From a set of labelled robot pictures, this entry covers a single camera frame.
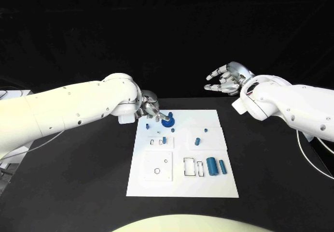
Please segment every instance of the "white cable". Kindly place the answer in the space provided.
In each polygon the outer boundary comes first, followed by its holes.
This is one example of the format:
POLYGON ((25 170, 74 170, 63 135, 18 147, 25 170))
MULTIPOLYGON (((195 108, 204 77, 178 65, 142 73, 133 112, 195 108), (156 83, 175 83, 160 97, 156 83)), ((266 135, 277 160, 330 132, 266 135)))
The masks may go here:
POLYGON ((327 148, 327 150, 334 154, 334 151, 329 148, 329 146, 326 145, 326 143, 323 142, 323 140, 320 138, 317 138, 317 139, 322 142, 322 144, 325 145, 325 147, 327 148))
MULTIPOLYGON (((299 140, 299 145, 300 145, 300 148, 302 148, 302 141, 300 141, 300 134, 299 134, 299 133, 297 133, 297 140, 299 140)), ((302 148, 302 153, 303 153, 303 155, 304 155, 304 157, 306 157, 309 163, 310 163, 312 166, 319 170, 319 172, 323 173, 330 179, 334 180, 333 176, 327 175, 327 174, 316 167, 316 165, 312 163, 312 161, 310 161, 310 159, 309 159, 309 157, 307 157, 307 155, 306 155, 306 153, 304 153, 303 148, 302 148)))
POLYGON ((9 159, 9 158, 12 158, 14 156, 18 156, 18 155, 21 155, 21 154, 24 154, 24 153, 27 153, 27 152, 29 152, 29 151, 37 150, 37 149, 41 148, 42 146, 45 146, 63 133, 64 133, 64 131, 63 131, 50 141, 47 141, 42 145, 40 145, 40 146, 35 147, 34 149, 31 149, 31 150, 28 150, 28 151, 24 151, 24 152, 21 152, 21 153, 18 153, 18 154, 9 156, 9 157, 2 158, 2 159, 0 159, 0 162, 2 162, 5 159, 9 159))

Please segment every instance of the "white board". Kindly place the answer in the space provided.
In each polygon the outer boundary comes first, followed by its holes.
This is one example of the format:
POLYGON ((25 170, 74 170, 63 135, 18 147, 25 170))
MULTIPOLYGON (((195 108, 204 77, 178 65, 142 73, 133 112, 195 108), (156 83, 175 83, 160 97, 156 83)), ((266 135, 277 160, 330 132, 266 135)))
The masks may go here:
POLYGON ((176 124, 175 132, 166 128, 162 122, 142 117, 136 135, 133 163, 130 170, 127 196, 143 197, 230 197, 238 198, 238 189, 235 184, 228 147, 225 143, 224 130, 221 128, 217 110, 171 110, 176 124), (150 140, 158 141, 168 137, 169 145, 150 145, 150 140), (199 146, 195 145, 194 137, 202 137, 199 146), (153 175, 158 166, 153 153, 172 155, 172 181, 148 180, 148 174, 153 175), (219 175, 211 176, 207 158, 215 157, 219 175), (153 159, 155 165, 148 167, 148 158, 153 159), (196 176, 185 176, 185 158, 195 159, 196 176), (224 160, 228 174, 222 174, 219 160, 224 160), (205 176, 199 176, 198 162, 204 162, 205 176))

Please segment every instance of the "cable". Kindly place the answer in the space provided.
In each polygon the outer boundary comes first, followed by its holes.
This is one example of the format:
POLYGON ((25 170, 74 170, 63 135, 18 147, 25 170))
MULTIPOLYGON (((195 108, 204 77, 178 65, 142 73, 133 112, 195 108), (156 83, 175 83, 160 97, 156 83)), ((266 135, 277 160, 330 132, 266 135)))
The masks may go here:
POLYGON ((22 93, 21 93, 21 97, 24 96, 24 91, 22 91, 19 88, 16 88, 16 87, 14 87, 14 86, 5 86, 5 87, 0 87, 0 89, 2 89, 2 88, 15 88, 15 89, 18 89, 18 90, 22 92, 22 93))
POLYGON ((5 97, 5 95, 9 93, 9 91, 8 90, 5 90, 5 94, 0 96, 0 100, 2 100, 2 98, 5 97))
POLYGON ((28 150, 28 151, 24 151, 24 152, 21 152, 21 153, 18 153, 18 154, 9 156, 9 157, 2 158, 0 161, 4 161, 5 159, 12 158, 14 156, 18 156, 18 155, 21 155, 21 154, 24 154, 24 153, 27 153, 27 152, 29 152, 29 151, 37 150, 38 148, 41 148, 42 146, 45 146, 63 133, 64 133, 64 131, 61 131, 61 133, 60 133, 50 141, 47 141, 42 145, 40 145, 40 146, 35 147, 34 149, 31 149, 31 150, 28 150))
MULTIPOLYGON (((300 141, 300 134, 299 134, 299 133, 297 133, 297 140, 299 140, 299 145, 300 145, 300 148, 302 148, 302 141, 300 141)), ((306 157, 309 163, 310 163, 312 166, 319 170, 319 172, 323 173, 330 179, 334 180, 334 177, 330 176, 330 175, 327 175, 327 174, 316 167, 316 165, 313 164, 313 162, 310 161, 310 159, 309 159, 309 157, 307 157, 307 155, 306 155, 306 153, 304 153, 303 148, 302 148, 302 153, 303 153, 303 155, 304 155, 304 157, 306 157)))
POLYGON ((327 150, 334 154, 334 151, 329 148, 329 146, 326 145, 326 143, 323 142, 323 140, 320 138, 317 138, 317 139, 322 142, 322 144, 325 145, 325 147, 327 148, 327 150))

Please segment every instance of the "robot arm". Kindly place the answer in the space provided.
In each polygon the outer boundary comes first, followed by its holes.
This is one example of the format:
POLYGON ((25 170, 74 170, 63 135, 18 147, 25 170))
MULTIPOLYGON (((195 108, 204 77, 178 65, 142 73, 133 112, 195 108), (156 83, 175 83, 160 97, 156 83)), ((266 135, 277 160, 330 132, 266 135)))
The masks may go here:
POLYGON ((110 114, 119 116, 122 124, 146 115, 171 120, 159 112, 156 94, 142 92, 132 76, 124 73, 110 75, 104 81, 80 83, 0 101, 0 159, 32 140, 110 114))
MULTIPOLYGON (((232 104, 240 114, 248 111, 261 121, 270 116, 280 116, 291 128, 334 141, 333 90, 307 85, 291 85, 279 76, 257 76, 237 62, 227 65, 227 71, 222 74, 225 73, 230 78, 221 77, 221 80, 225 79, 227 82, 224 80, 225 83, 218 89, 237 94, 241 88, 241 98, 232 104), (227 90, 227 83, 234 83, 234 91, 227 90)), ((208 79, 218 75, 219 72, 215 71, 208 79)))

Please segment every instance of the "small blue piece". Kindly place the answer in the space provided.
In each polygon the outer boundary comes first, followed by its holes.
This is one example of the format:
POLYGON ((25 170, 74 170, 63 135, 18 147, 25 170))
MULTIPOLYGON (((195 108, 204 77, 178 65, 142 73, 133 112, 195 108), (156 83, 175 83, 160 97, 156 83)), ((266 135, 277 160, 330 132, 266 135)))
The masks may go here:
POLYGON ((195 145, 198 146, 201 144, 201 138, 196 138, 195 145))
POLYGON ((209 175, 218 175, 218 165, 217 165, 217 159, 214 157, 208 158, 208 169, 209 169, 209 175))
POLYGON ((222 160, 219 160, 219 164, 221 164, 222 172, 224 172, 224 175, 225 175, 225 174, 228 174, 227 168, 225 168, 225 162, 222 160))
POLYGON ((162 120, 162 124, 163 124, 165 127, 173 127, 175 123, 176 123, 176 121, 175 121, 175 118, 173 118, 173 113, 171 112, 169 113, 169 121, 162 120))

